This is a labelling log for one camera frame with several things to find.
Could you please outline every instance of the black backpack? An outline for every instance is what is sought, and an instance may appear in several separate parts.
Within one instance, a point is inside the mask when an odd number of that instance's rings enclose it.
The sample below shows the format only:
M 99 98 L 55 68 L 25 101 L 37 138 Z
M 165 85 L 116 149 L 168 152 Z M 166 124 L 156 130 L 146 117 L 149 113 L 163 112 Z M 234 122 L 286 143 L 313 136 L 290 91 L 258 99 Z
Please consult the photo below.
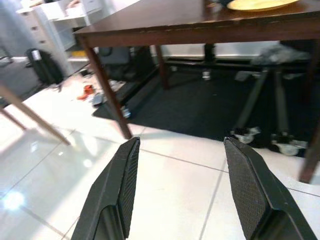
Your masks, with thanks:
M 64 80 L 64 74 L 60 66 L 53 60 L 51 54 L 37 49 L 30 48 L 25 52 L 39 80 L 49 86 L 59 85 Z

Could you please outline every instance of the white tile floor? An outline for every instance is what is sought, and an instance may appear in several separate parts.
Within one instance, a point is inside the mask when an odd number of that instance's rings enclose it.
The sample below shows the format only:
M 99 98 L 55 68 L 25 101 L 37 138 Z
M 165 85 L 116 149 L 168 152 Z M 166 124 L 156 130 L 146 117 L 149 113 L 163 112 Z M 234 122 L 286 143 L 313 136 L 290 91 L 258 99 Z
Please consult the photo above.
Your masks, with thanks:
M 71 146 L 11 105 L 6 110 L 28 130 L 0 116 L 0 240 L 70 240 L 91 184 L 125 141 L 114 121 L 92 117 L 91 104 L 75 100 L 94 79 L 85 81 L 73 76 L 62 92 L 46 89 L 25 101 Z M 222 142 L 130 128 L 141 137 L 130 240 L 245 239 Z M 320 239 L 320 167 L 311 184 L 300 183 L 302 158 L 257 151 Z

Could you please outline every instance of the caster wheel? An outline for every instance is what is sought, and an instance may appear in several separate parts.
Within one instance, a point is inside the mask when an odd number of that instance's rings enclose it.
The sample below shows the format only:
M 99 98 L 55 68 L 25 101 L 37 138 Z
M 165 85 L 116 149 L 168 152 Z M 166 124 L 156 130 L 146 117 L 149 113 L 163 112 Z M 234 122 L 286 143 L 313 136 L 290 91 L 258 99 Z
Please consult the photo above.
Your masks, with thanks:
M 252 136 L 252 135 L 249 135 L 249 136 L 237 136 L 237 138 L 243 144 L 249 144 L 255 139 L 255 137 Z
M 211 71 L 210 70 L 203 71 L 202 72 L 202 79 L 205 80 L 205 81 L 211 80 Z
M 123 114 L 124 118 L 128 119 L 131 117 L 131 112 L 130 112 L 129 108 L 127 108 L 126 106 L 123 106 L 121 108 L 121 110 L 122 110 L 122 114 Z
M 299 148 L 297 148 L 296 146 L 286 144 L 278 147 L 279 147 L 280 153 L 286 156 L 295 156 L 299 153 Z
M 178 71 L 178 68 L 176 66 L 171 66 L 170 69 L 171 69 L 172 72 Z

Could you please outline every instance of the black rug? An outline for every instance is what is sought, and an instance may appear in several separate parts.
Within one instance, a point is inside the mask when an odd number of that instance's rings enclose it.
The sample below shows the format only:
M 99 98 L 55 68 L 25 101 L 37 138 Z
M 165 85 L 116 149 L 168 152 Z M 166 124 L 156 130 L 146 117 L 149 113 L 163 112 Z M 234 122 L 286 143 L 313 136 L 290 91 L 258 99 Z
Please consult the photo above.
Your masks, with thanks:
M 191 136 L 223 141 L 230 135 L 255 79 L 235 81 L 236 72 L 215 71 L 210 81 L 203 81 L 201 73 L 175 73 L 170 90 L 163 90 L 159 77 L 152 79 L 128 102 L 132 116 L 130 123 L 169 130 Z M 303 77 L 284 80 L 290 131 L 296 139 L 310 141 L 320 118 L 320 82 L 313 89 L 310 105 L 301 103 Z M 262 133 L 250 145 L 257 148 L 277 147 L 270 144 L 270 135 L 277 131 L 274 81 L 270 76 L 247 127 L 259 126 Z M 111 119 L 106 105 L 93 113 Z
M 25 64 L 24 61 L 13 62 L 0 67 L 0 85 L 10 89 L 23 101 L 44 88 L 34 70 L 25 68 Z M 1 98 L 0 105 L 5 107 L 8 103 Z

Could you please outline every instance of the wooden chair leg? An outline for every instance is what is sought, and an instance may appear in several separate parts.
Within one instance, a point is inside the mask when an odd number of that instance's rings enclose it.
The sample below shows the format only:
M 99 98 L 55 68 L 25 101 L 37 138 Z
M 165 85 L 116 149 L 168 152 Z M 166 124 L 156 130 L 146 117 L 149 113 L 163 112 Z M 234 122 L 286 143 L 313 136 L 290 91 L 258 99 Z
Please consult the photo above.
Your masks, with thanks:
M 6 112 L 3 108 L 0 108 L 0 111 L 5 117 L 7 117 L 11 122 L 16 124 L 19 128 L 21 128 L 22 130 L 26 130 L 27 129 L 21 122 L 19 122 L 17 119 L 15 119 L 14 116 L 12 116 L 8 112 Z
M 98 58 L 97 54 L 95 53 L 94 49 L 87 46 L 86 41 L 83 39 L 80 39 L 82 46 L 86 52 L 86 55 L 88 56 L 91 66 L 97 76 L 97 79 L 99 80 L 102 89 L 104 91 L 104 94 L 107 97 L 107 102 L 109 103 L 111 110 L 113 111 L 113 115 L 115 117 L 115 120 L 117 121 L 123 136 L 126 139 L 132 138 L 132 134 L 130 132 L 130 129 L 128 128 L 128 122 L 127 119 L 123 116 L 123 113 L 121 111 L 121 105 L 118 102 L 116 95 L 114 91 L 112 91 L 110 84 L 109 84 L 109 77 L 104 70 L 104 68 L 101 65 L 100 59 Z
M 41 127 L 46 129 L 48 132 L 50 132 L 52 135 L 56 136 L 58 139 L 60 139 L 62 142 L 64 142 L 66 145 L 70 145 L 70 142 L 61 135 L 58 131 L 56 131 L 52 126 L 50 126 L 49 123 L 44 121 L 41 117 L 39 117 L 34 111 L 32 111 L 29 107 L 24 105 L 22 101 L 16 97 L 9 89 L 7 89 L 4 86 L 0 86 L 0 96 L 4 97 L 9 103 L 16 106 L 20 111 L 22 111 L 24 114 L 29 116 L 32 120 L 37 122 Z
M 306 72 L 306 79 L 303 87 L 304 89 L 303 89 L 302 99 L 303 99 L 303 102 L 307 104 L 310 102 L 312 86 L 314 83 L 314 78 L 317 72 L 317 66 L 319 62 L 320 62 L 320 39 L 315 39 L 313 53 L 311 55 L 310 64 Z
M 168 75 L 166 71 L 166 66 L 165 66 L 165 61 L 162 55 L 162 50 L 161 46 L 155 45 L 155 51 L 156 51 L 156 56 L 158 58 L 158 63 L 159 63 L 159 72 L 161 76 L 161 81 L 162 81 L 162 87 L 163 89 L 169 89 L 169 82 L 168 82 Z
M 309 149 L 305 153 L 303 168 L 300 172 L 299 181 L 310 183 L 317 165 L 320 161 L 320 121 L 318 128 L 315 130 L 315 135 L 311 141 Z

